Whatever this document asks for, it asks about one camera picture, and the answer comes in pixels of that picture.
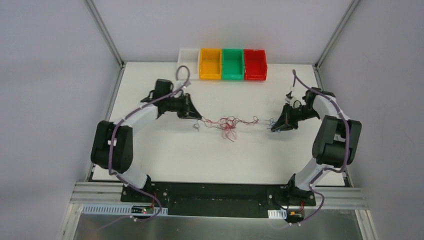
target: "tangled red wire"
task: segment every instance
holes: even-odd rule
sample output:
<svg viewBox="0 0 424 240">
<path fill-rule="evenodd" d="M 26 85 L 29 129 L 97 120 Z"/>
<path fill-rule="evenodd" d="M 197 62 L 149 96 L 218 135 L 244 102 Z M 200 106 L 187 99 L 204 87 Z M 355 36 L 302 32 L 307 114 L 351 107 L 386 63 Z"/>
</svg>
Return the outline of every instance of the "tangled red wire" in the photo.
<svg viewBox="0 0 424 240">
<path fill-rule="evenodd" d="M 200 127 L 199 121 L 203 122 L 207 128 L 221 129 L 222 138 L 228 139 L 231 142 L 234 142 L 237 139 L 237 133 L 235 129 L 238 123 L 243 123 L 245 125 L 253 126 L 259 122 L 259 118 L 257 116 L 253 116 L 253 121 L 245 121 L 234 116 L 229 116 L 229 117 L 223 117 L 219 119 L 218 121 L 211 121 L 210 119 L 207 119 L 206 117 L 202 116 L 201 120 L 198 120 L 193 125 L 193 128 L 197 129 L 197 131 L 199 131 L 199 127 Z"/>
</svg>

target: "row of colorful bins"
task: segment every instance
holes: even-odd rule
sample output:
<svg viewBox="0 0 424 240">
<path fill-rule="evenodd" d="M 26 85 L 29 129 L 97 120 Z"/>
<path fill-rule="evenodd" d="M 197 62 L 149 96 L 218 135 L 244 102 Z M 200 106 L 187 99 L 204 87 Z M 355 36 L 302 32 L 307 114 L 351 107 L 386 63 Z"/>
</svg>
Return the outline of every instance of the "row of colorful bins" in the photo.
<svg viewBox="0 0 424 240">
<path fill-rule="evenodd" d="M 264 50 L 256 49 L 180 49 L 178 66 L 187 65 L 191 79 L 253 80 L 267 79 Z"/>
</svg>

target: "orange bin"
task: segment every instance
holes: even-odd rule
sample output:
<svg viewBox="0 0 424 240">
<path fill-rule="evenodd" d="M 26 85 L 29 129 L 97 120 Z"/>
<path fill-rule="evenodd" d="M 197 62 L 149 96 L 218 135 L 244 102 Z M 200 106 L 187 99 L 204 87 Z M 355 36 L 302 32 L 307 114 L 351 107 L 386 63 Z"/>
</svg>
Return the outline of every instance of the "orange bin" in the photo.
<svg viewBox="0 0 424 240">
<path fill-rule="evenodd" d="M 199 78 L 220 80 L 223 74 L 223 50 L 202 48 L 200 50 Z"/>
</svg>

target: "white work surface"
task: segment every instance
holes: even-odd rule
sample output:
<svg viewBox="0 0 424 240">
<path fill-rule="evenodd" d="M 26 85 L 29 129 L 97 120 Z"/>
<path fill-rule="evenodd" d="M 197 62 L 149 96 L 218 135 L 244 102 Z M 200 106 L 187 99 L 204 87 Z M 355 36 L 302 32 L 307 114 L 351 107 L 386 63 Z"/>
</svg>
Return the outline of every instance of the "white work surface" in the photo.
<svg viewBox="0 0 424 240">
<path fill-rule="evenodd" d="M 111 120 L 122 118 L 135 109 L 155 87 L 156 79 L 175 80 L 175 62 L 128 62 L 123 73 Z M 299 122 L 297 130 L 271 132 L 269 119 L 276 121 L 293 83 L 292 69 L 305 84 L 316 87 L 311 65 L 269 64 L 266 81 L 191 80 L 185 90 L 197 111 L 217 121 L 235 116 L 257 125 L 236 126 L 237 140 L 222 138 L 220 129 L 207 128 L 196 120 L 179 119 L 167 112 L 142 129 L 133 141 L 135 164 L 153 181 L 286 184 L 312 157 L 312 143 L 321 121 Z M 294 96 L 306 89 L 298 84 Z M 93 180 L 116 180 L 106 169 L 96 167 Z M 341 174 L 330 172 L 318 185 L 343 186 Z"/>
</svg>

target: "gray wall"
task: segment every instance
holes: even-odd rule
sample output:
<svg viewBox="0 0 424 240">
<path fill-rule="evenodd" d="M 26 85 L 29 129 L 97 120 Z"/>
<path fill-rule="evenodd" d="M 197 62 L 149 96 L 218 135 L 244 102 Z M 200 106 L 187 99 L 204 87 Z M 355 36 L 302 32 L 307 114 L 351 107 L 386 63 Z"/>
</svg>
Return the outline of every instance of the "gray wall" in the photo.
<svg viewBox="0 0 424 240">
<path fill-rule="evenodd" d="M 176 62 L 179 48 L 265 49 L 315 63 L 351 0 L 95 0 L 122 59 Z"/>
<path fill-rule="evenodd" d="M 0 239 L 56 239 L 118 74 L 82 0 L 0 6 Z"/>
<path fill-rule="evenodd" d="M 364 0 L 321 78 L 362 122 L 353 182 L 380 239 L 424 239 L 424 1 Z"/>
</svg>

